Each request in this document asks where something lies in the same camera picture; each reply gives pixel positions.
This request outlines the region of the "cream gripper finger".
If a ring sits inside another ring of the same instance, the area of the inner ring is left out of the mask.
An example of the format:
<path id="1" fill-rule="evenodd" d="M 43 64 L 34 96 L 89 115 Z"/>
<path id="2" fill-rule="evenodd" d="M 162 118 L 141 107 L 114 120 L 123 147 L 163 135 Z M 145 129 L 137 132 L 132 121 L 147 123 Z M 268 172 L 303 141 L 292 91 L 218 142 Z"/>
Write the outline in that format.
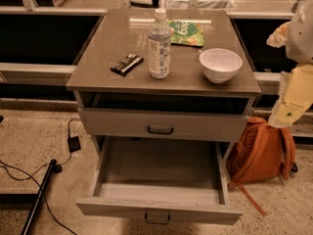
<path id="1" fill-rule="evenodd" d="M 282 71 L 279 99 L 268 122 L 277 128 L 291 127 L 313 104 L 313 66 L 298 64 L 291 72 Z"/>

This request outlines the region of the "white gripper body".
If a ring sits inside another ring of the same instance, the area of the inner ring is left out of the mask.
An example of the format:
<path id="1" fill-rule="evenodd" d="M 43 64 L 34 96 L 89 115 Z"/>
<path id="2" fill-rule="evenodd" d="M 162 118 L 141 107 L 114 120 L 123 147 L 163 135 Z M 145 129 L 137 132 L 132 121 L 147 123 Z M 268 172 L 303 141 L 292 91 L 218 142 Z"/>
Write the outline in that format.
<path id="1" fill-rule="evenodd" d="M 266 40 L 266 44 L 271 47 L 280 48 L 286 45 L 290 22 L 286 22 L 277 27 Z"/>

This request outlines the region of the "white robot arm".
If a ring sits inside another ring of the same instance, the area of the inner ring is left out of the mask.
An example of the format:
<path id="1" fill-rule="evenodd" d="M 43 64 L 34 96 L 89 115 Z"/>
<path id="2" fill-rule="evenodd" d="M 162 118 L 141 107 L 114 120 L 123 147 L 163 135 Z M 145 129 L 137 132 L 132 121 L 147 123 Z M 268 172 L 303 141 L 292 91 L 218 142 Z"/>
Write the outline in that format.
<path id="1" fill-rule="evenodd" d="M 279 99 L 268 119 L 273 127 L 290 127 L 313 104 L 313 0 L 299 5 L 292 19 L 279 26 L 266 43 L 285 46 L 287 57 L 297 62 L 291 72 L 281 72 Z"/>

